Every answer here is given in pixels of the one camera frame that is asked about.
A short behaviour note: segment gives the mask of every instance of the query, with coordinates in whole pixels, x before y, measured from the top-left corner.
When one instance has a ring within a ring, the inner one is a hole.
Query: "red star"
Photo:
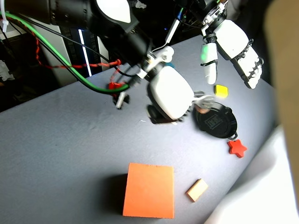
[[[240,140],[237,141],[229,141],[229,154],[235,154],[239,158],[242,158],[244,156],[244,152],[247,150],[247,148],[242,145]]]

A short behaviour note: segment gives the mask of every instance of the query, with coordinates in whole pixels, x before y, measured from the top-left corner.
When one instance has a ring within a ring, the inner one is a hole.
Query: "gray table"
[[[174,45],[173,64],[193,90],[213,93],[199,66],[202,37]],[[113,70],[91,81],[104,86]],[[192,116],[178,125],[153,125],[146,114],[146,81],[129,90],[117,110],[111,96],[74,83],[0,113],[1,224],[203,223],[265,142],[275,125],[274,91],[260,81],[245,87],[229,61],[218,63],[218,84],[229,97],[239,139],[238,159],[226,139],[197,128]],[[130,162],[175,169],[175,219],[121,216]],[[200,200],[185,195],[199,178],[209,185]]]

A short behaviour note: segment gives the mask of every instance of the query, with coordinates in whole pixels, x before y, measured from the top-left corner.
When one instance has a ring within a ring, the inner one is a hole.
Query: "skillet handle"
[[[229,137],[228,139],[229,140],[235,140],[236,138],[238,138],[237,132],[232,137]]]

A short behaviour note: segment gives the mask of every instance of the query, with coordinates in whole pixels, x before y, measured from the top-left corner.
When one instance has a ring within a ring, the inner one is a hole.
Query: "small tan block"
[[[193,200],[193,202],[196,202],[207,188],[207,183],[203,179],[199,179],[192,187],[190,187],[186,194]]]

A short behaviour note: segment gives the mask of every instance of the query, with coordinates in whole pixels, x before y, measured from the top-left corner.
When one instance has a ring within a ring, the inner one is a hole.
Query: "cast iron pan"
[[[202,131],[222,139],[235,140],[238,137],[237,121],[229,107],[215,102],[208,113],[196,113],[197,123]]]

